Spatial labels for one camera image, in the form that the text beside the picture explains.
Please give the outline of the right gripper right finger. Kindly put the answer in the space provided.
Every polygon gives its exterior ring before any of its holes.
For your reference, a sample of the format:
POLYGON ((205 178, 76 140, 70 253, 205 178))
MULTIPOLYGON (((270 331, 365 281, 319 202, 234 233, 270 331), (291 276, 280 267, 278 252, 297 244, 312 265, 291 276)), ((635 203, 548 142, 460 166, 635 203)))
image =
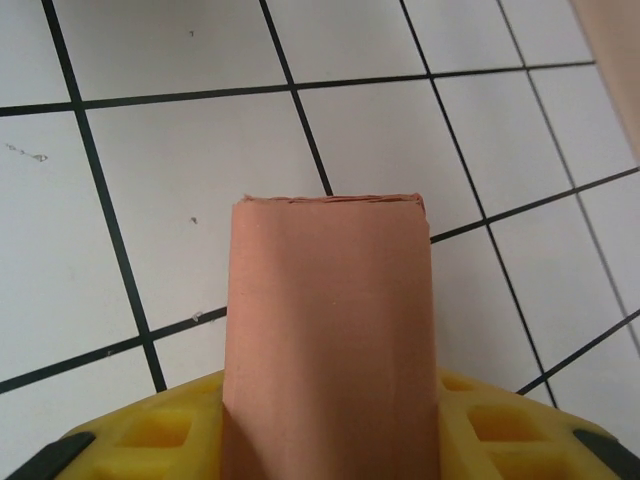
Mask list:
POLYGON ((639 457, 597 424, 439 369, 442 479, 637 479, 639 457))

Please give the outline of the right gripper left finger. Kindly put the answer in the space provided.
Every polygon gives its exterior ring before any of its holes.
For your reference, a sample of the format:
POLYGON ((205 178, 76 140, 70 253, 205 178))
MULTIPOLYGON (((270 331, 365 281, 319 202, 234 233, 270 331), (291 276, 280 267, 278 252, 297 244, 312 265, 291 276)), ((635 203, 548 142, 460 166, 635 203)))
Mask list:
POLYGON ((219 479, 222 371, 82 424, 40 449, 16 479, 219 479))

